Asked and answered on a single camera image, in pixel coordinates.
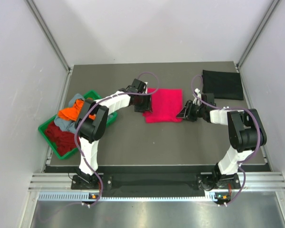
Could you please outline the pink t-shirt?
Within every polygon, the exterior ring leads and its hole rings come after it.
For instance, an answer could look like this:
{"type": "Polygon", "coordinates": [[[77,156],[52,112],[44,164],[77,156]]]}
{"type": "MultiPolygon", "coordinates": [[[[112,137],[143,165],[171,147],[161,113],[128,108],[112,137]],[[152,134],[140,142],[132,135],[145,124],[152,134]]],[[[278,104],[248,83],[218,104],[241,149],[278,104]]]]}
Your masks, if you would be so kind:
{"type": "Polygon", "coordinates": [[[177,115],[183,109],[183,94],[181,89],[158,89],[151,95],[152,111],[143,113],[146,123],[172,122],[180,123],[177,115]]]}

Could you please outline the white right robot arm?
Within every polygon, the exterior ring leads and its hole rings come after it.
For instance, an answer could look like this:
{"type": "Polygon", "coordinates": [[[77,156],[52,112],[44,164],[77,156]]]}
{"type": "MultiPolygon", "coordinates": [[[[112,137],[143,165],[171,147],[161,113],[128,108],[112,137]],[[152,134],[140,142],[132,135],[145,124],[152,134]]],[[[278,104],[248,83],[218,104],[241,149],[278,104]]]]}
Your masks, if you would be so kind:
{"type": "Polygon", "coordinates": [[[201,94],[198,89],[194,99],[188,100],[177,118],[195,122],[199,118],[228,128],[230,147],[223,159],[214,166],[211,175],[201,178],[200,188],[210,191],[223,188],[235,180],[240,166],[266,143],[266,133],[255,109],[231,109],[216,106],[211,93],[201,94]]]}

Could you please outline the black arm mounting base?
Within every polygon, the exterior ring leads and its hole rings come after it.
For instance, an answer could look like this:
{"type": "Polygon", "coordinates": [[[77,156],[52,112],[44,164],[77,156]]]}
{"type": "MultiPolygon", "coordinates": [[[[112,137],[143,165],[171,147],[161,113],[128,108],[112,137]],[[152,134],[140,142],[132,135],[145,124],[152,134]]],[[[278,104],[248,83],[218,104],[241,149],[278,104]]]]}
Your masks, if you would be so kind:
{"type": "Polygon", "coordinates": [[[240,188],[237,174],[219,174],[218,168],[206,166],[100,166],[97,174],[105,190],[121,187],[188,187],[190,190],[240,188]]]}

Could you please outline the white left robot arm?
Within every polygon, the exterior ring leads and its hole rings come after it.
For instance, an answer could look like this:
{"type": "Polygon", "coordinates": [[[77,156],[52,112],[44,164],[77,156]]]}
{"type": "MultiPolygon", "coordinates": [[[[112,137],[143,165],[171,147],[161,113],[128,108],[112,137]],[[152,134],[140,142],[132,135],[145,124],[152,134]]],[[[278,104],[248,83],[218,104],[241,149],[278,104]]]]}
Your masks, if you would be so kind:
{"type": "Polygon", "coordinates": [[[81,154],[77,171],[78,178],[87,188],[94,188],[100,181],[97,151],[103,137],[110,114],[133,105],[135,112],[150,111],[151,94],[147,93],[147,83],[134,79],[132,84],[103,99],[86,99],[75,122],[75,142],[81,154]]]}

